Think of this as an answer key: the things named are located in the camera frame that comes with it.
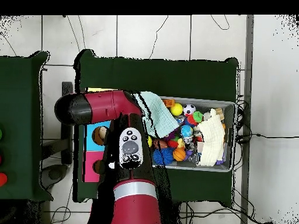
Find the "red button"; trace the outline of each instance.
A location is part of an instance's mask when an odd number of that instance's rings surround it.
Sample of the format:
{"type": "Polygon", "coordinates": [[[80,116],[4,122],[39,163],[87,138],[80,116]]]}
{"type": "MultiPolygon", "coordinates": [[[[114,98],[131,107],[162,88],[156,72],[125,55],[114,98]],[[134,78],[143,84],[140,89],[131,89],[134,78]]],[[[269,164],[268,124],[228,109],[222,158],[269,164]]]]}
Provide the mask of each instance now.
{"type": "Polygon", "coordinates": [[[4,186],[7,182],[7,176],[5,173],[0,173],[0,187],[4,186]]]}

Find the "light blue towel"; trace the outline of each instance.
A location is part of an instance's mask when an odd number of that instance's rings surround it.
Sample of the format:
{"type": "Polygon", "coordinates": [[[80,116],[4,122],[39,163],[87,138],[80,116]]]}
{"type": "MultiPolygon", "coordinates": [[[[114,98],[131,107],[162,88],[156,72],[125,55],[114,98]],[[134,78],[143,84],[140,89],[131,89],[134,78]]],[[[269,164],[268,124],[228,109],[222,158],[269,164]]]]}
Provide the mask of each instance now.
{"type": "Polygon", "coordinates": [[[141,92],[140,94],[150,111],[149,113],[139,95],[134,94],[140,108],[143,110],[143,113],[145,115],[142,119],[145,122],[148,135],[157,137],[155,134],[156,130],[158,137],[163,138],[171,133],[174,129],[179,127],[178,122],[172,116],[172,114],[158,95],[152,92],[141,92]]]}

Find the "gray plastic bin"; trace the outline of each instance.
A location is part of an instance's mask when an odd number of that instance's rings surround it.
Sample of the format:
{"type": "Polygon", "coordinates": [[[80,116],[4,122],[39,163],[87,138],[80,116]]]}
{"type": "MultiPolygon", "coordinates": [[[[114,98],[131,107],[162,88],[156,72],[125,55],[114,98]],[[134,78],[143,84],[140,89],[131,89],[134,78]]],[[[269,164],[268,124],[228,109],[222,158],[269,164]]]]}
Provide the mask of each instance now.
{"type": "Polygon", "coordinates": [[[201,170],[201,171],[211,171],[211,172],[228,172],[234,166],[234,156],[235,156],[235,138],[237,134],[237,105],[233,102],[228,101],[216,101],[216,100],[199,100],[199,99],[188,99],[188,98],[174,98],[174,97],[162,97],[162,99],[174,99],[176,103],[182,104],[193,104],[197,111],[201,113],[206,113],[211,110],[211,108],[222,108],[224,114],[224,124],[225,124],[225,142],[227,143],[227,155],[226,161],[220,165],[214,166],[195,166],[195,164],[184,161],[177,162],[174,161],[166,167],[168,169],[183,169],[183,170],[201,170]]]}

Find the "cloth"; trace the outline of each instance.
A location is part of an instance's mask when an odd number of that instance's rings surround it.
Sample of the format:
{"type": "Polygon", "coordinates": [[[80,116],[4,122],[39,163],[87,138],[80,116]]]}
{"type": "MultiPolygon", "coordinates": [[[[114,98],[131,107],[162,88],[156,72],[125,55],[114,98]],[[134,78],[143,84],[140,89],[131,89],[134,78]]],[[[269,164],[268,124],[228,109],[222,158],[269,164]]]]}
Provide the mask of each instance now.
{"type": "Polygon", "coordinates": [[[203,151],[201,152],[199,166],[214,166],[216,161],[222,160],[223,138],[225,135],[220,116],[211,109],[210,118],[198,124],[203,134],[203,151]]]}
{"type": "Polygon", "coordinates": [[[148,135],[163,138],[179,127],[178,122],[158,95],[152,92],[141,92],[140,95],[144,99],[146,106],[139,94],[134,94],[144,113],[142,120],[145,122],[148,135]]]}

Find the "blue panel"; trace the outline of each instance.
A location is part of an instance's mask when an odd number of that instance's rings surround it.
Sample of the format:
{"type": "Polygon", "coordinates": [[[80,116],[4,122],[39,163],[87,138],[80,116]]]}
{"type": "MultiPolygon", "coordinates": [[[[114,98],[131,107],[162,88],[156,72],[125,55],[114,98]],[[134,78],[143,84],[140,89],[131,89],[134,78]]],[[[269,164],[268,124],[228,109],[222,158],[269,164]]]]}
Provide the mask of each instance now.
{"type": "Polygon", "coordinates": [[[96,127],[105,126],[109,128],[110,122],[111,121],[105,121],[105,122],[99,122],[96,124],[87,125],[86,151],[104,151],[105,149],[104,145],[98,145],[94,143],[94,141],[92,140],[92,133],[96,127]]]}

